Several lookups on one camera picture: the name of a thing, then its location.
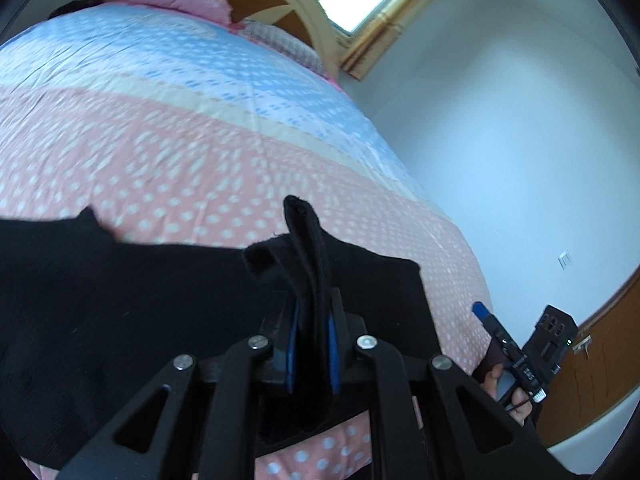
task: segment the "cable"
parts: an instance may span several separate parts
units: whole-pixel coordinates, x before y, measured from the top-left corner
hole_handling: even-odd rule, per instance
[[[522,406],[524,406],[527,402],[531,401],[531,396],[527,396],[527,399],[523,400],[520,404],[516,404],[515,406],[512,406],[511,408],[509,408],[507,410],[507,413],[511,413],[514,410],[517,410],[518,408],[521,408]]]

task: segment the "wall trim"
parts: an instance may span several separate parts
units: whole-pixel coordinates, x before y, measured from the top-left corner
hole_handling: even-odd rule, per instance
[[[600,309],[598,309],[592,316],[589,316],[579,327],[578,337],[584,335],[591,328],[596,325],[603,317],[605,317],[619,302],[626,296],[626,294],[640,282],[640,266],[631,274],[628,280],[618,289],[618,291],[609,298],[609,301],[605,303]]]

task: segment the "light switch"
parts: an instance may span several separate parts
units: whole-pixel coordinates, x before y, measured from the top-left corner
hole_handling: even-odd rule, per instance
[[[569,251],[565,251],[560,254],[560,256],[558,256],[558,261],[560,262],[560,266],[563,269],[566,269],[567,265],[571,263],[571,255],[569,254]]]

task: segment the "bed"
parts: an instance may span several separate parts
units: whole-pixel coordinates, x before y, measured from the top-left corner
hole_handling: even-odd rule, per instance
[[[443,352],[470,374],[490,342],[470,314],[490,305],[478,262],[332,81],[335,35],[318,1],[228,0],[235,23],[273,23],[311,46],[327,77],[233,27],[107,1],[0,47],[0,216],[91,204],[127,242],[245,248],[285,232],[282,200],[299,196],[335,237],[420,265]],[[321,463],[309,450],[357,434],[362,450],[334,466],[348,476],[367,462],[367,425],[364,413],[260,457],[257,478],[297,478],[301,450]]]

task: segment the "metal screw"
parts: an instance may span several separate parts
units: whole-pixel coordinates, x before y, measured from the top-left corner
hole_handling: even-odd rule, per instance
[[[453,362],[446,355],[436,355],[436,357],[431,360],[431,364],[436,370],[440,370],[441,372],[445,372],[453,366]]]
[[[176,370],[187,370],[193,366],[193,357],[187,354],[178,355],[174,359],[174,367]]]
[[[269,344],[269,340],[263,335],[254,335],[249,339],[249,346],[254,350],[260,350],[265,348]]]
[[[361,335],[356,344],[363,350],[371,350],[376,347],[378,340],[372,335]]]

